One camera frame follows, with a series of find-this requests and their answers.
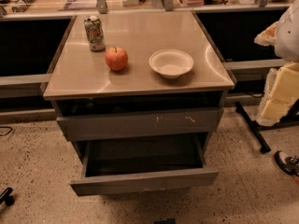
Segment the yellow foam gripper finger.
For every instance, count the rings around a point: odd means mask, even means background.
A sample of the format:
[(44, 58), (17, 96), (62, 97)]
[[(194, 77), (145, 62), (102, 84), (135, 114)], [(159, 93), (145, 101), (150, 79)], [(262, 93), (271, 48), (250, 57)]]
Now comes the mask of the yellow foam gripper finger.
[(273, 46), (278, 57), (286, 61), (279, 69), (271, 68), (264, 85), (264, 96), (258, 107), (256, 121), (271, 127), (287, 115), (299, 99), (298, 32), (272, 23), (254, 38), (261, 46)]

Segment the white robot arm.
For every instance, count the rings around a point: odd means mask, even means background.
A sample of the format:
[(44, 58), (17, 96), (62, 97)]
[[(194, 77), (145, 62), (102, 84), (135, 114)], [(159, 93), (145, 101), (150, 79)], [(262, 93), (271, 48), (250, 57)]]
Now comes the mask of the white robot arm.
[(271, 127), (287, 115), (299, 99), (299, 0), (254, 38), (261, 46), (273, 46), (275, 54), (286, 63), (271, 68), (264, 86), (256, 121)]

